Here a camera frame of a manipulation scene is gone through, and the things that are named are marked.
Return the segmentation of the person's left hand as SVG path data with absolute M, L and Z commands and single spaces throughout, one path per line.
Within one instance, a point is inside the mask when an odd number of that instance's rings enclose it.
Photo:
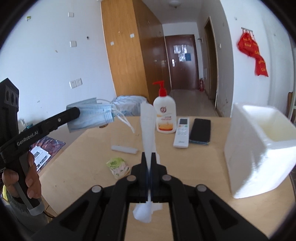
M 28 187 L 27 195 L 29 198 L 39 199 L 42 195 L 41 182 L 37 173 L 36 165 L 34 163 L 34 156 L 31 152 L 28 152 L 27 161 L 30 166 L 25 179 L 26 185 Z M 2 174 L 2 180 L 4 185 L 6 186 L 7 192 L 10 193 L 12 197 L 20 197 L 14 187 L 14 185 L 19 180 L 18 173 L 13 170 L 5 169 Z

